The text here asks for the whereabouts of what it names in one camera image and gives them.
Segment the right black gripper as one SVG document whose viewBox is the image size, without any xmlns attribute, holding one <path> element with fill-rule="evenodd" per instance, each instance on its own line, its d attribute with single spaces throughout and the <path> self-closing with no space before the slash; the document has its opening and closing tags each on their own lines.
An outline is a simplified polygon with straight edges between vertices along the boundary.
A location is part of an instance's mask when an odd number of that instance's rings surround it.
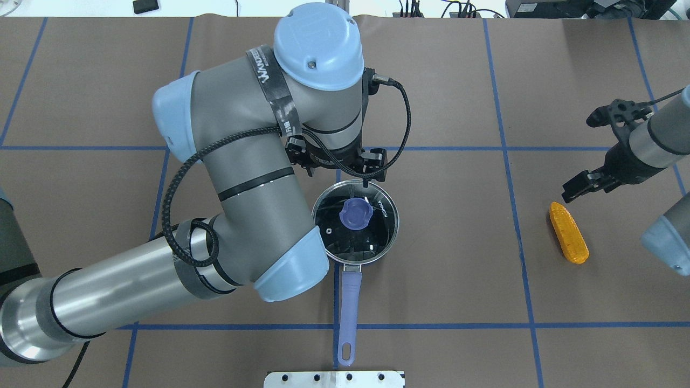
<svg viewBox="0 0 690 388">
<path fill-rule="evenodd" d="M 600 169 L 582 170 L 562 185 L 565 203 L 589 192 L 611 192 L 619 186 L 640 184 L 647 180 L 647 168 L 624 144 L 616 144 L 605 155 Z"/>
</svg>

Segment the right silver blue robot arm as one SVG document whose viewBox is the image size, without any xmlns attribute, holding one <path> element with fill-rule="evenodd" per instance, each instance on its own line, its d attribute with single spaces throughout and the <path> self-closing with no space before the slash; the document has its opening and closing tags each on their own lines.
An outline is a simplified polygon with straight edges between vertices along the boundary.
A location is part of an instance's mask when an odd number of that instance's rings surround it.
<svg viewBox="0 0 690 388">
<path fill-rule="evenodd" d="M 609 126 L 616 142 L 601 167 L 582 170 L 562 185 L 562 199 L 573 202 L 590 192 L 612 192 L 639 186 L 658 175 L 675 175 L 676 165 L 688 158 L 688 86 L 651 101 L 614 99 L 587 117 L 592 128 Z M 677 275 L 688 277 L 688 191 L 651 223 L 640 243 Z"/>
</svg>

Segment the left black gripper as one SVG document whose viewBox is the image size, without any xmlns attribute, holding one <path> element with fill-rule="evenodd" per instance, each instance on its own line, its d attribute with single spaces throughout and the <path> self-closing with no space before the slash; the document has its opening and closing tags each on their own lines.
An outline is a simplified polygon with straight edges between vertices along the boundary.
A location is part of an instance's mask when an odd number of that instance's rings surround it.
<svg viewBox="0 0 690 388">
<path fill-rule="evenodd" d="M 291 165 L 298 165 L 306 171 L 309 177 L 314 176 L 317 168 L 338 169 L 333 158 L 329 157 L 323 148 L 312 143 L 311 138 L 306 136 L 288 137 L 285 150 Z M 379 183 L 386 182 L 387 150 L 384 148 L 364 150 L 361 135 L 357 135 L 352 143 L 345 147 L 330 150 L 330 153 L 340 164 L 345 165 L 347 169 L 356 172 L 356 174 L 369 174 L 370 180 Z"/>
</svg>

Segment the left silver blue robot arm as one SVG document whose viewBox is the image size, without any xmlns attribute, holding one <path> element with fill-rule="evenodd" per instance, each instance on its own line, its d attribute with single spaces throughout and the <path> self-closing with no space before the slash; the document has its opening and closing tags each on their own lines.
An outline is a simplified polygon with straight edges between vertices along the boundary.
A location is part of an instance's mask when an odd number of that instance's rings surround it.
<svg viewBox="0 0 690 388">
<path fill-rule="evenodd" d="M 361 159 L 359 27 L 330 3 L 278 21 L 272 46 L 158 89 L 152 109 L 182 162 L 162 197 L 163 235 L 44 278 L 2 194 L 2 366 L 40 364 L 109 330 L 252 284 L 283 301 L 328 273 L 293 165 Z"/>
</svg>

